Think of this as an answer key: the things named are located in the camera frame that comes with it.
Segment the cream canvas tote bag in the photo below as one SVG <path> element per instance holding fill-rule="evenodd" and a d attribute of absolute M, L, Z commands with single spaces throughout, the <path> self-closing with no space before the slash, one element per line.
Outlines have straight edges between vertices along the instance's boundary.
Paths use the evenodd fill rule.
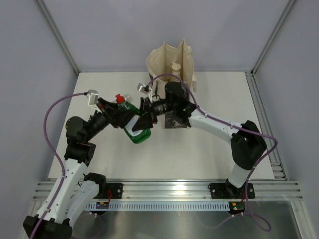
<path fill-rule="evenodd" d="M 195 76 L 194 62 L 192 59 L 192 49 L 187 45 L 185 38 L 178 47 L 164 44 L 153 50 L 146 59 L 147 69 L 150 79 L 160 74 L 173 74 L 180 77 L 193 92 L 197 92 L 197 82 Z M 153 101 L 165 98 L 164 87 L 168 82 L 179 82 L 172 76 L 162 76 L 154 81 Z M 164 115 L 164 128 L 177 129 L 187 128 L 185 124 L 179 123 L 170 112 Z"/>

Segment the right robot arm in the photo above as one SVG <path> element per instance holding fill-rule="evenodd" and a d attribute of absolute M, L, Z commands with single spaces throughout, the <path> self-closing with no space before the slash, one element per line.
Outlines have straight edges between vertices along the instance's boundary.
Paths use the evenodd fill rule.
<path fill-rule="evenodd" d="M 150 129 L 158 122 L 158 116 L 169 112 L 176 121 L 187 127 L 206 131 L 229 143 L 234 167 L 224 184 L 229 198 L 236 198 L 244 193 L 244 184 L 255 163 L 265 152 L 267 146 L 256 124 L 252 121 L 233 123 L 216 116 L 210 116 L 195 102 L 192 92 L 186 84 L 169 82 L 164 87 L 165 98 L 152 100 L 150 86 L 138 84 L 139 92 L 147 95 L 141 98 L 141 116 L 133 130 Z"/>

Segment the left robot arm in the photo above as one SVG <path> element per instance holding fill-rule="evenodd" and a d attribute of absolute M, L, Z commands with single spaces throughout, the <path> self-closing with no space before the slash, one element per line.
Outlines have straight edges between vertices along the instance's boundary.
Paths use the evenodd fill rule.
<path fill-rule="evenodd" d="M 86 92 L 89 107 L 95 110 L 88 120 L 71 117 L 67 120 L 67 147 L 58 157 L 62 175 L 56 180 L 49 196 L 35 216 L 27 216 L 23 228 L 30 239 L 69 239 L 75 222 L 94 198 L 110 197 L 112 191 L 106 177 L 85 174 L 93 158 L 94 138 L 108 125 L 124 128 L 139 114 L 139 110 L 123 96 L 109 102 Z"/>

